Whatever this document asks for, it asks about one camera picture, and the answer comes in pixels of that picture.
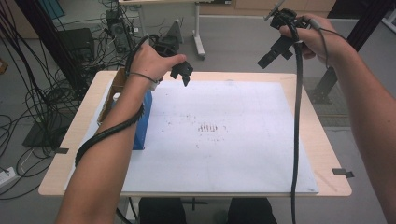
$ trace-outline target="table leg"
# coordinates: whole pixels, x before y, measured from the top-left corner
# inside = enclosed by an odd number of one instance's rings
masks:
[[[145,15],[143,12],[143,6],[139,6],[137,9],[137,13],[139,15],[139,20],[140,20],[140,29],[142,29],[142,35],[146,35],[146,26],[145,26]]]
[[[396,24],[394,22],[396,21],[396,9],[393,11],[393,13],[389,16],[387,19],[382,19],[382,22],[385,23],[391,29],[393,32],[396,33]]]
[[[192,31],[192,36],[194,37],[195,45],[197,47],[198,56],[205,59],[204,45],[202,44],[201,37],[199,35],[199,3],[195,3],[195,30]]]

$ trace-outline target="gray floor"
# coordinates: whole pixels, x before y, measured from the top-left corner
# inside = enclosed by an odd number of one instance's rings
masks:
[[[336,29],[347,35],[353,28],[354,21],[334,21]],[[268,52],[279,38],[276,30],[269,27],[261,18],[222,18],[202,17],[201,36],[205,46],[205,60],[196,56],[196,49],[191,37],[192,21],[185,21],[183,35],[185,44],[179,52],[188,55],[188,61],[196,71],[225,72],[278,72],[294,73],[295,61],[276,59],[264,71],[256,62]],[[40,52],[38,42],[29,41]],[[17,118],[25,109],[23,104],[26,88],[15,66],[0,45],[1,58],[10,63],[7,72],[0,76],[0,114]],[[387,89],[396,95],[395,54],[396,35],[383,24],[379,24],[373,35],[361,50],[361,56],[374,71]],[[50,63],[53,71],[54,62]],[[304,75],[321,77],[324,65],[317,60],[304,62]],[[35,74],[40,86],[46,87],[42,74]],[[27,149],[21,145],[33,124],[32,119],[23,119],[12,136],[6,154],[0,158],[1,166],[8,168],[17,163],[18,158]],[[299,198],[297,200],[298,223],[386,223],[381,208],[365,173],[359,151],[348,128],[325,127],[326,134],[342,166],[353,171],[356,177],[349,183],[353,193],[345,198]],[[25,166],[33,164],[27,160]],[[43,175],[24,178],[11,192],[0,198],[11,197],[38,185]],[[52,223],[60,205],[60,198],[38,195],[37,191],[15,200],[0,201],[1,223]],[[195,211],[186,205],[189,223],[216,223],[214,217],[220,218],[228,208],[227,200],[209,200],[209,205],[197,205]],[[290,223],[290,199],[270,198],[278,223]]]

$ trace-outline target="white paper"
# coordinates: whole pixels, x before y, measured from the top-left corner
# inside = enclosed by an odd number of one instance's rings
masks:
[[[152,94],[145,149],[133,152],[123,192],[290,192],[294,119],[280,83],[163,81]],[[296,192],[318,193],[301,141]]]

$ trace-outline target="person's right hand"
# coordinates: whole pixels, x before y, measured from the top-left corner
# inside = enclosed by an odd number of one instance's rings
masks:
[[[130,72],[141,73],[154,80],[159,80],[174,65],[183,63],[184,61],[186,61],[184,54],[164,58],[158,55],[152,46],[143,44],[134,56]]]
[[[321,28],[323,29],[336,32],[330,21],[325,18],[312,14],[306,14],[304,15],[304,17],[307,20],[314,19],[320,24]],[[280,27],[279,32],[282,35],[291,37],[290,30],[287,26]],[[303,47],[304,58],[312,59],[317,55],[321,62],[326,63],[326,52],[323,40],[320,36],[320,32],[313,28],[311,28],[310,30],[297,28],[297,32],[300,39],[303,40],[306,44],[306,46]],[[344,53],[347,49],[350,48],[350,46],[341,36],[332,34],[331,32],[327,31],[322,31],[322,33],[324,35],[328,51],[328,64],[329,66],[334,66],[340,54]]]

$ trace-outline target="white table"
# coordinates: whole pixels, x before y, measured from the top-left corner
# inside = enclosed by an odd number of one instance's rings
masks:
[[[47,174],[39,188],[40,194],[62,196],[64,195],[64,186],[68,181],[70,170],[74,166],[74,159],[78,151],[78,147],[83,141],[83,136],[86,134],[91,120],[94,117],[96,108],[103,99],[103,95],[108,88],[108,83],[116,75],[115,71],[99,72],[87,92],[86,98],[82,102],[78,113],[76,114],[61,147],[69,148],[67,154],[57,154],[47,171]],[[194,72],[193,80],[211,80],[211,81],[251,81],[251,82],[277,82],[280,83],[287,99],[290,111],[294,105],[295,95],[295,75],[293,74],[266,74],[266,73],[203,73]],[[332,168],[340,168],[332,146],[324,132],[318,117],[309,102],[306,93],[303,93],[302,108],[301,108],[301,132],[300,137],[304,142],[304,148],[307,158],[310,161],[315,179],[318,184],[318,194],[316,196],[348,196],[351,194],[351,188],[344,175],[335,175],[332,173]],[[133,153],[132,157],[138,156],[138,153]],[[254,193],[235,193],[235,192],[176,192],[170,194],[164,192],[122,192],[124,196],[145,197],[145,196],[283,196],[288,197],[289,193],[271,194],[264,192]]]

